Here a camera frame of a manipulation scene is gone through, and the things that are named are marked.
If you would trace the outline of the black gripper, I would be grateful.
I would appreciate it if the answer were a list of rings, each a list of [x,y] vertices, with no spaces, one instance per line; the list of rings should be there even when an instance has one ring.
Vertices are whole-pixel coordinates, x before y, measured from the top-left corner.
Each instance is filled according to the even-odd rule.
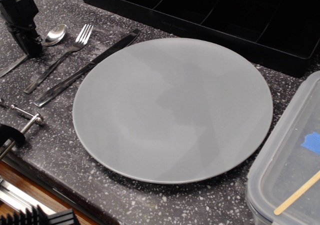
[[[37,57],[43,50],[36,32],[34,18],[39,12],[34,0],[0,0],[0,17],[15,40],[29,57]]]

